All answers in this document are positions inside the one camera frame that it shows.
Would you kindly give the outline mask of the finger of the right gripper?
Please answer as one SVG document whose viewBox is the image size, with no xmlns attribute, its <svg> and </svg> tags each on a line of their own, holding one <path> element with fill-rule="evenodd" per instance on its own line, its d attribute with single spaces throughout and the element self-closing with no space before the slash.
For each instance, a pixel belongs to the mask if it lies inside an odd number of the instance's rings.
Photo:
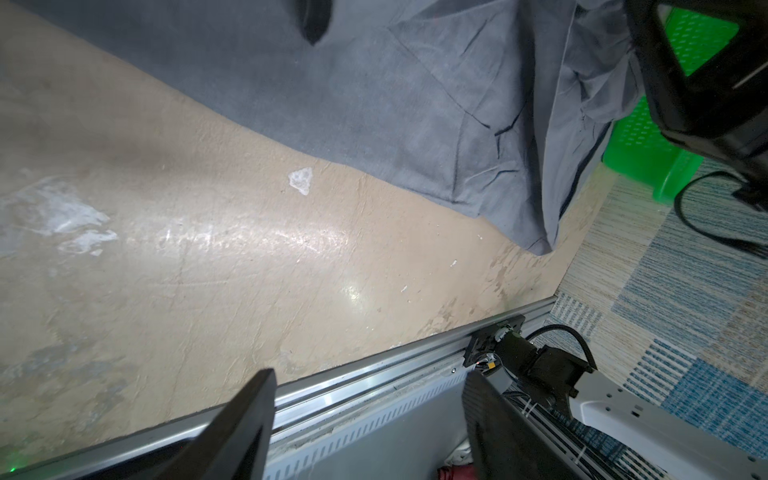
<svg viewBox="0 0 768 480">
<path fill-rule="evenodd" d="M 332 0 L 299 0 L 298 14 L 303 37 L 316 44 L 326 33 L 332 16 Z"/>
<path fill-rule="evenodd" d="M 767 4 L 677 1 L 675 7 L 736 24 L 711 59 L 686 74 L 657 1 L 628 1 L 627 20 L 653 121 L 671 143 L 732 167 L 767 171 Z"/>
</svg>

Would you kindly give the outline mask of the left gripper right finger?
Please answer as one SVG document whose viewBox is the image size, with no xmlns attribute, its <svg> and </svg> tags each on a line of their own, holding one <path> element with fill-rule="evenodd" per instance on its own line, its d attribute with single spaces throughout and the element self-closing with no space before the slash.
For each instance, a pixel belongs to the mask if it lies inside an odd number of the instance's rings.
<svg viewBox="0 0 768 480">
<path fill-rule="evenodd" d="M 477 478 L 585 477 L 482 374 L 467 374 L 462 407 Z"/>
</svg>

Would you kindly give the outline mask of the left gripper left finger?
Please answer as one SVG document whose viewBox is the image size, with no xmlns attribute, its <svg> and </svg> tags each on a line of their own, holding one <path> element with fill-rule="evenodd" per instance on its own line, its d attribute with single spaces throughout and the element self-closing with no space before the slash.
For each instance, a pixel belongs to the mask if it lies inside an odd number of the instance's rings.
<svg viewBox="0 0 768 480">
<path fill-rule="evenodd" d="M 275 371 L 263 369 L 232 398 L 159 479 L 261 479 L 275 417 Z"/>
</svg>

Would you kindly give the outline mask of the green plastic basket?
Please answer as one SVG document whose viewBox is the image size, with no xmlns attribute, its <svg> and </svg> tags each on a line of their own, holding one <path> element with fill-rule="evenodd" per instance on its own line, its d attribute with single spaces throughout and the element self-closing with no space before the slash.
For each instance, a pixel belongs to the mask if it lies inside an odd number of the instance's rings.
<svg viewBox="0 0 768 480">
<path fill-rule="evenodd" d="M 739 30 L 733 22 L 666 5 L 660 7 L 660 17 L 687 76 L 724 49 Z M 642 98 L 628 117 L 617 122 L 603 161 L 620 175 L 650 187 L 655 201 L 670 205 L 703 158 L 668 142 Z"/>
</svg>

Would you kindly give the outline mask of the grey long sleeve shirt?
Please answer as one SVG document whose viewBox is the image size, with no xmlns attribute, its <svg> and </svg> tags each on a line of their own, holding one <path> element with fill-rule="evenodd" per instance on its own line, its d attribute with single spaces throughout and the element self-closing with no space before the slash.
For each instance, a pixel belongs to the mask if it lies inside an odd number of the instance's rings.
<svg viewBox="0 0 768 480">
<path fill-rule="evenodd" d="M 643 88 L 620 1 L 29 1 L 26 8 L 302 153 L 536 254 Z"/>
</svg>

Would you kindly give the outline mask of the aluminium front rail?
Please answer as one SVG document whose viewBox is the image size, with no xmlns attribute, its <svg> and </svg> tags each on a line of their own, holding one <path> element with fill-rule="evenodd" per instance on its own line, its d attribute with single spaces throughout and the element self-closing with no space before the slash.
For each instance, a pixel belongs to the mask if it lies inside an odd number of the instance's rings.
<svg viewBox="0 0 768 480">
<path fill-rule="evenodd" d="M 414 343 L 440 338 L 453 331 L 465 331 L 475 324 L 499 316 L 505 316 L 507 320 L 513 316 L 522 315 L 525 317 L 525 323 L 521 330 L 535 329 L 551 311 L 553 305 L 554 299 L 547 298 L 293 382 L 282 385 L 277 383 L 275 417 L 266 465 L 273 444 L 299 440 L 306 434 L 315 433 L 319 421 L 334 420 L 367 399 L 366 390 L 358 377 L 330 379 L 330 372 L 343 370 L 349 366 L 360 366 L 368 358 L 378 357 L 393 350 L 402 350 Z M 10 479 L 159 479 L 157 475 L 206 429 L 228 403 L 46 462 L 10 469 L 7 477 Z M 425 471 L 417 473 L 414 477 L 407 477 L 404 464 L 399 462 L 395 455 L 387 454 L 382 457 L 365 455 L 351 461 L 324 461 L 294 479 L 432 479 L 437 469 L 464 441 L 466 435 L 466 431 L 461 431 L 453 447 L 439 454 L 436 459 L 429 462 Z"/>
</svg>

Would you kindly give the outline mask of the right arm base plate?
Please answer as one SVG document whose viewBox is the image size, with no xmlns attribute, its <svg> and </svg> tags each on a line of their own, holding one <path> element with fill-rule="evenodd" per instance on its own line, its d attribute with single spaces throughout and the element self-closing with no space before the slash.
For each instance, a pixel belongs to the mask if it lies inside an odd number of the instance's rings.
<svg viewBox="0 0 768 480">
<path fill-rule="evenodd" d="M 482 327 L 472 333 L 469 344 L 464 351 L 463 366 L 465 368 L 473 366 L 483 356 L 493 353 L 496 349 L 496 345 L 507 333 L 519 333 L 524 323 L 525 317 L 516 315 L 507 320 L 498 321 Z"/>
</svg>

